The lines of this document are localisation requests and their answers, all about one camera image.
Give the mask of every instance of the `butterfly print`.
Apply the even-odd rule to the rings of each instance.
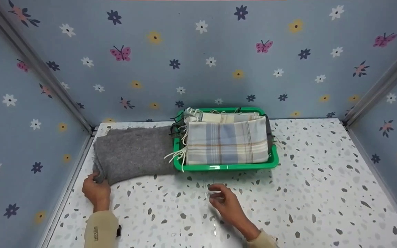
[[[373,47],[387,47],[387,44],[394,40],[397,37],[396,33],[391,33],[391,35],[386,36],[386,33],[384,33],[384,36],[378,35],[375,39],[375,44]]]
[[[129,57],[129,54],[131,53],[131,48],[130,47],[125,47],[119,50],[116,46],[113,46],[115,49],[110,49],[110,53],[116,57],[117,61],[130,61],[131,58]]]
[[[263,53],[267,53],[267,52],[269,52],[269,48],[271,48],[272,47],[272,44],[273,44],[274,42],[273,41],[266,41],[266,44],[264,44],[263,43],[263,40],[261,40],[261,43],[258,43],[257,42],[257,45],[256,45],[256,47],[257,47],[257,52],[258,53],[260,53],[260,52],[263,52]]]
[[[23,70],[24,72],[29,72],[29,67],[24,63],[24,61],[17,60],[19,63],[16,65],[18,66],[19,69]]]

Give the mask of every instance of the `speckled table surface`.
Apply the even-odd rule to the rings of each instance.
[[[110,128],[170,122],[102,123]],[[236,248],[237,231],[219,220],[207,185],[226,183],[246,215],[283,247],[397,248],[397,214],[338,119],[271,121],[280,165],[272,170],[145,176],[112,186],[123,227],[120,248]],[[49,248],[83,247],[93,207],[81,192],[93,166],[90,148]]]

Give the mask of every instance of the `gray wool fabric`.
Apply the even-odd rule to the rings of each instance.
[[[178,171],[170,159],[172,152],[170,127],[112,129],[94,143],[93,171],[95,181],[104,179],[110,185],[145,175],[167,175]]]

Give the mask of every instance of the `beige sleeve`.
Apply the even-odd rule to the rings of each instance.
[[[112,248],[119,220],[111,211],[99,211],[92,214],[87,220],[85,228],[84,248]]]
[[[275,239],[263,230],[255,240],[247,242],[247,246],[249,248],[279,248]]]

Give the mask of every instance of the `yellow flower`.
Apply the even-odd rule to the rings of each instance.
[[[44,219],[45,219],[45,211],[40,211],[36,213],[34,216],[34,221],[36,224],[41,224]]]
[[[135,89],[141,89],[141,88],[142,88],[142,85],[140,84],[139,81],[133,80],[133,81],[131,82],[131,87],[133,87],[133,88],[135,88]]]
[[[300,19],[293,20],[292,23],[289,23],[289,31],[292,33],[297,33],[303,29],[303,22]]]
[[[235,72],[232,73],[232,76],[235,79],[240,79],[244,76],[244,72],[242,70],[235,70]]]
[[[61,122],[60,124],[58,124],[58,128],[60,132],[65,132],[67,130],[67,124]]]
[[[320,102],[327,102],[330,99],[330,95],[323,95],[319,98]]]
[[[159,44],[160,42],[162,42],[160,34],[156,31],[151,31],[150,34],[147,35],[147,38],[152,44]]]

